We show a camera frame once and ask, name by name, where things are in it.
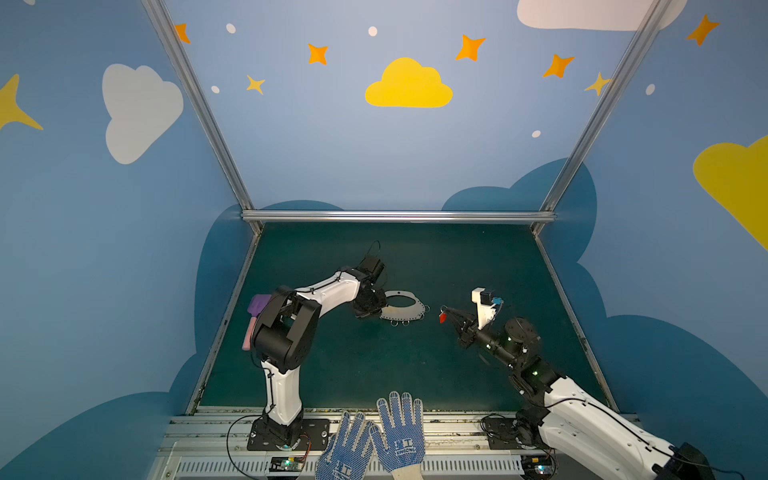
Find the grey metal keyring plate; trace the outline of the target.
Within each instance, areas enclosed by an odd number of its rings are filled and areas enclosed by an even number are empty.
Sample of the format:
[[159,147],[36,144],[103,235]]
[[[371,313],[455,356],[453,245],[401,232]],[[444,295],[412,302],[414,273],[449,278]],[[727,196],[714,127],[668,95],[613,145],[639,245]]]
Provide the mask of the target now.
[[424,318],[429,308],[412,292],[388,290],[385,292],[386,305],[381,309],[379,318],[391,326],[408,325]]

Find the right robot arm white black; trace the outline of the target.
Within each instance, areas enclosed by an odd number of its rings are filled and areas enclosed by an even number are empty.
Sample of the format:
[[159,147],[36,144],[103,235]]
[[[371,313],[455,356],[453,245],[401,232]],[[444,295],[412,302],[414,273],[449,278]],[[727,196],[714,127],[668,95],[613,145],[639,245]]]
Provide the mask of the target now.
[[464,348],[478,346],[509,372],[525,399],[516,414],[518,443],[560,451],[602,479],[713,479],[706,456],[675,446],[614,412],[540,356],[540,336],[515,317],[497,330],[476,314],[443,307]]

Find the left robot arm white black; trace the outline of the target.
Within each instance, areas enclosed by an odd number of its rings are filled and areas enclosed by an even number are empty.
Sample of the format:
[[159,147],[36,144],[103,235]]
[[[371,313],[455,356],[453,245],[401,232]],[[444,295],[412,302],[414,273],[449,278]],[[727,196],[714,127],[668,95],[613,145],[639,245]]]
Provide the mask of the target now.
[[384,290],[377,285],[384,269],[379,257],[367,255],[357,266],[344,267],[313,285],[280,286],[256,317],[250,352],[258,356],[267,384],[267,405],[257,427],[277,447],[292,447],[300,439],[300,367],[320,318],[344,304],[351,305],[358,318],[379,314],[386,306]]

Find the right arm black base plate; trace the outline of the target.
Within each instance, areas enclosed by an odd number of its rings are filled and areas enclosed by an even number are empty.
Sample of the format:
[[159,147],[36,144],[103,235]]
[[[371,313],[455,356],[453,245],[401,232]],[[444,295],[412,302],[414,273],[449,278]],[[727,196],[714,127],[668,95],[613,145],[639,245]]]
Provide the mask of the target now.
[[537,425],[525,418],[491,413],[480,420],[480,428],[492,450],[553,450]]

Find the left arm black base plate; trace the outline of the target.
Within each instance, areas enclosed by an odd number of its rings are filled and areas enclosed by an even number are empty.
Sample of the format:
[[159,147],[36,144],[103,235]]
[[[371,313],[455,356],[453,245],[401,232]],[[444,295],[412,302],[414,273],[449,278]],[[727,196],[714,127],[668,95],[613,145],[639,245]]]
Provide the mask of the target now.
[[290,425],[281,425],[269,417],[253,422],[247,441],[248,451],[323,452],[330,438],[330,421],[298,417]]

